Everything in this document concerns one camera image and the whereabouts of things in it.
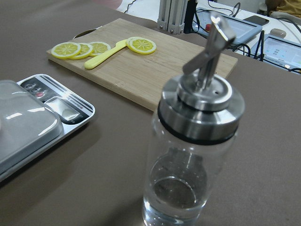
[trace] wooden cutting board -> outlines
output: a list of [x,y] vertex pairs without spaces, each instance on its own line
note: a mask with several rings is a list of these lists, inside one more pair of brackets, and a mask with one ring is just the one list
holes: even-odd
[[[62,60],[53,57],[50,50],[47,54],[50,60],[154,111],[164,84],[182,74],[182,66],[204,48],[123,19],[70,41],[103,41],[113,48],[116,42],[132,36],[151,39],[156,43],[157,50],[149,55],[141,55],[124,48],[92,70],[84,68],[84,62],[90,57]],[[222,54],[216,72],[226,78],[237,61],[234,57]]]

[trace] yellow clothing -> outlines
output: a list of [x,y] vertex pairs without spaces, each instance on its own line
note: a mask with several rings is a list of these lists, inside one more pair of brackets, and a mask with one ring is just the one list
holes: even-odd
[[283,0],[276,11],[301,18],[301,0]]

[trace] yellow knife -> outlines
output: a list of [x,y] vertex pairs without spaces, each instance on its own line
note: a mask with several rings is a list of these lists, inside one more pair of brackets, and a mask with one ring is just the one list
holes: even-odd
[[84,63],[85,68],[93,69],[93,68],[97,67],[103,61],[105,61],[110,56],[114,55],[115,53],[117,53],[118,51],[120,51],[121,49],[123,49],[126,46],[127,46],[127,39],[117,42],[116,46],[114,48],[111,48],[110,50],[105,51],[104,53],[87,60]]

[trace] black smartphone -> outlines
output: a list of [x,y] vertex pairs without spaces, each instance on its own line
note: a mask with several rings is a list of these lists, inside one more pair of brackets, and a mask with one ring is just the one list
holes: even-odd
[[250,16],[246,19],[244,19],[246,21],[249,21],[251,23],[254,23],[254,24],[258,24],[258,25],[265,25],[269,22],[269,20],[265,19],[265,18],[262,18],[260,16]]

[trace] yellow lemon slice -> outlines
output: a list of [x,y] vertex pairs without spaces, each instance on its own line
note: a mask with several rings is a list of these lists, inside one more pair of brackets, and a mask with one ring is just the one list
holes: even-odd
[[67,59],[80,53],[80,44],[75,42],[63,42],[51,49],[51,54],[59,59]]
[[90,54],[91,57],[95,57],[111,49],[111,46],[108,43],[102,41],[94,41],[91,42],[90,45],[93,46],[93,51]]
[[72,60],[82,59],[89,56],[93,51],[93,46],[88,43],[79,43],[80,44],[80,53],[78,55],[70,57]]
[[127,47],[140,54],[151,54],[155,52],[157,45],[149,39],[142,37],[131,37],[127,40]]

